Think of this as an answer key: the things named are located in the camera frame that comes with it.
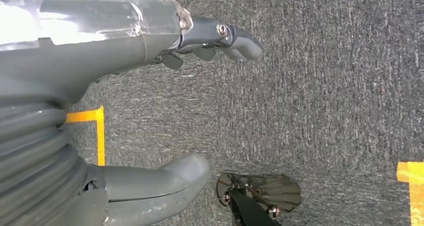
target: metal bolt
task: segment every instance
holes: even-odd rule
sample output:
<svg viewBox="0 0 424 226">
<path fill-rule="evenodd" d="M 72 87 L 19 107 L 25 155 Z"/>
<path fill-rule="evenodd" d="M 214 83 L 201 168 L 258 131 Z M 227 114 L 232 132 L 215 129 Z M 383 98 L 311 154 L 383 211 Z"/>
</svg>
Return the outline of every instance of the metal bolt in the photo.
<svg viewBox="0 0 424 226">
<path fill-rule="evenodd" d="M 278 217 L 280 214 L 280 209 L 277 206 L 273 206 L 272 208 L 268 208 L 268 213 L 272 212 L 273 217 Z"/>
<path fill-rule="evenodd" d="M 186 24 L 186 22 L 185 21 L 183 21 L 183 20 L 181 20 L 180 22 L 179 22 L 179 27 L 181 28 L 181 29 L 186 29 L 186 27 L 187 27 L 187 24 Z"/>
<path fill-rule="evenodd" d="M 218 32 L 218 35 L 224 37 L 227 34 L 227 27 L 224 23 L 218 22 L 216 25 L 216 31 Z"/>
</svg>

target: black metal bracket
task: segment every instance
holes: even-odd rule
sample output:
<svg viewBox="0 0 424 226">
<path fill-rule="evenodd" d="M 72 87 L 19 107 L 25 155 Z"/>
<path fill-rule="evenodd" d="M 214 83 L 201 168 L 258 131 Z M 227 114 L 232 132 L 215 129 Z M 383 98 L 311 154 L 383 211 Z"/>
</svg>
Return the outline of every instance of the black metal bracket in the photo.
<svg viewBox="0 0 424 226">
<path fill-rule="evenodd" d="M 300 187 L 284 175 L 222 173 L 216 185 L 219 201 L 230 206 L 236 226 L 281 225 L 276 218 L 301 203 Z"/>
</svg>

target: transparent plastic cover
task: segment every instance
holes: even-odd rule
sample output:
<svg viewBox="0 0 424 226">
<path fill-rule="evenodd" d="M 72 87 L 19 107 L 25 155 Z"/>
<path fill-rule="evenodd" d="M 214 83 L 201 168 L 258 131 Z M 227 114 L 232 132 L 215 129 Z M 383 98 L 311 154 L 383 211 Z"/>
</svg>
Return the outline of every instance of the transparent plastic cover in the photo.
<svg viewBox="0 0 424 226">
<path fill-rule="evenodd" d="M 176 0 L 0 0 L 0 51 L 181 34 L 192 27 Z"/>
</svg>

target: yellow tape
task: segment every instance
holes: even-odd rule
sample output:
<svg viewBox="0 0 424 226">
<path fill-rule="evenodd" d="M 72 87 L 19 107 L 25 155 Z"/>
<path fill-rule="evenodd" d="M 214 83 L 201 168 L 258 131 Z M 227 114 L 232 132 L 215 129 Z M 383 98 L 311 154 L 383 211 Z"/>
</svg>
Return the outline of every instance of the yellow tape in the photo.
<svg viewBox="0 0 424 226">
<path fill-rule="evenodd" d="M 105 117 L 103 106 L 96 110 L 74 112 L 66 115 L 67 123 L 95 121 L 97 127 L 97 164 L 105 165 Z"/>
<path fill-rule="evenodd" d="M 424 162 L 399 162 L 396 174 L 409 183 L 411 226 L 424 226 Z"/>
</svg>

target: screw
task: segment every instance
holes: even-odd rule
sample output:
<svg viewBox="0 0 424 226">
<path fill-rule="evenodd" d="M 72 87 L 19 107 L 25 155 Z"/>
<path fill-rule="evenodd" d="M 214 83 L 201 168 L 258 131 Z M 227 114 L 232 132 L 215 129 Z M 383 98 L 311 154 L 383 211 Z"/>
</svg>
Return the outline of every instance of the screw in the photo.
<svg viewBox="0 0 424 226">
<path fill-rule="evenodd" d="M 273 217 L 278 217 L 278 215 L 280 214 L 280 209 L 277 206 L 273 206 L 271 208 L 268 208 L 268 213 L 271 212 Z"/>
<path fill-rule="evenodd" d="M 227 27 L 224 23 L 218 22 L 218 24 L 216 25 L 216 31 L 220 36 L 224 37 L 227 34 Z"/>
</svg>

